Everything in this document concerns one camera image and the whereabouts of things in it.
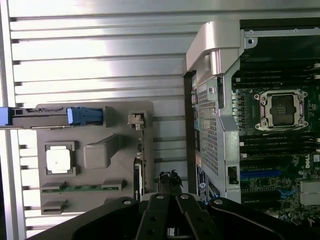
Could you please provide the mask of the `blue expansion slot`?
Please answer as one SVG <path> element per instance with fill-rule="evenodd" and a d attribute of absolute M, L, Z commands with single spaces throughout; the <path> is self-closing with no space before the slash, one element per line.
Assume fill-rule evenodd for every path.
<path fill-rule="evenodd" d="M 262 178 L 262 177 L 278 177 L 282 174 L 279 170 L 267 170 L 267 171 L 242 171 L 240 173 L 241 179 L 248 178 Z"/>

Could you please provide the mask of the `grey parts rack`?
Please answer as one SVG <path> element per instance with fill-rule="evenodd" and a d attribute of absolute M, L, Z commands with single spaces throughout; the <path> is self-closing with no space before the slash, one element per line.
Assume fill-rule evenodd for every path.
<path fill-rule="evenodd" d="M 134 160 L 139 133 L 128 125 L 128 115 L 143 114 L 146 159 L 146 189 L 153 188 L 153 113 L 151 101 L 77 102 L 39 104 L 36 108 L 87 107 L 103 110 L 102 125 L 37 128 L 37 159 L 40 209 L 43 215 L 87 212 L 120 197 L 134 197 Z M 51 173 L 47 150 L 68 149 L 71 169 Z M 41 189 L 98 185 L 119 191 L 41 193 Z"/>

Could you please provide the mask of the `hard disk with blue carrier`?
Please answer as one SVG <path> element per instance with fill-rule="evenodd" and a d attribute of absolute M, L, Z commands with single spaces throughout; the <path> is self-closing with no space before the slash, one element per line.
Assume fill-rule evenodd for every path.
<path fill-rule="evenodd" d="M 59 129 L 103 125 L 101 108 L 84 106 L 16 108 L 0 107 L 0 129 Z"/>

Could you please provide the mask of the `metal CPU socket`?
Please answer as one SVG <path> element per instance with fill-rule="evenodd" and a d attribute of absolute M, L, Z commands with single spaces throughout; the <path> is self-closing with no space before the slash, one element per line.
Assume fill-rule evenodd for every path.
<path fill-rule="evenodd" d="M 259 122 L 255 129 L 264 132 L 295 131 L 306 128 L 305 98 L 302 89 L 266 90 L 254 95 L 259 103 Z"/>

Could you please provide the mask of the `silver chipset heat sink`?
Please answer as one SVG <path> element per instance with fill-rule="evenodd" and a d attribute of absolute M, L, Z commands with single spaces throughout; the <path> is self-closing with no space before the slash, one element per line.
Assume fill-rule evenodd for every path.
<path fill-rule="evenodd" d="M 300 203 L 303 206 L 320 205 L 320 180 L 300 182 Z"/>

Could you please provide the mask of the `green RAM stick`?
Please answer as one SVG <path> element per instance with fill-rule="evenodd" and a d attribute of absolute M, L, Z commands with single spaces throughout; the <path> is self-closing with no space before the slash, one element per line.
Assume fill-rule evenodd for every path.
<path fill-rule="evenodd" d="M 101 185 L 62 185 L 56 188 L 41 189 L 41 193 L 73 193 L 73 192 L 115 192 L 120 191 L 118 186 L 102 187 Z"/>

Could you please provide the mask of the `open black PC case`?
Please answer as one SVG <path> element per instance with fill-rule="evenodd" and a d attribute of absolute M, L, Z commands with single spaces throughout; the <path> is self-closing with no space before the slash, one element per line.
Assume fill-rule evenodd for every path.
<path fill-rule="evenodd" d="M 232 78 L 242 67 L 320 63 L 320 21 L 265 19 L 205 23 L 186 56 L 188 145 L 195 189 L 203 202 L 241 203 L 239 128 Z"/>

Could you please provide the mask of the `green motherboard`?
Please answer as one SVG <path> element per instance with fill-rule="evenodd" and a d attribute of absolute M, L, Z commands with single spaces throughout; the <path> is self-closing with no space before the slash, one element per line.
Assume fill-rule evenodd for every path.
<path fill-rule="evenodd" d="M 308 126 L 260 131 L 264 91 L 301 89 Z M 232 77 L 232 114 L 239 129 L 241 203 L 294 225 L 320 227 L 320 205 L 300 203 L 300 182 L 320 180 L 320 62 L 243 66 Z M 281 171 L 277 177 L 240 178 L 241 172 Z"/>

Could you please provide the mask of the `silver CPU chip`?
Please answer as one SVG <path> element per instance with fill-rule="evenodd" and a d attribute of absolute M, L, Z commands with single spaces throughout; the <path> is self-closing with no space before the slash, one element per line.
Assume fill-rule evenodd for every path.
<path fill-rule="evenodd" d="M 67 173 L 71 169 L 69 149 L 49 149 L 46 151 L 46 167 L 53 174 Z"/>

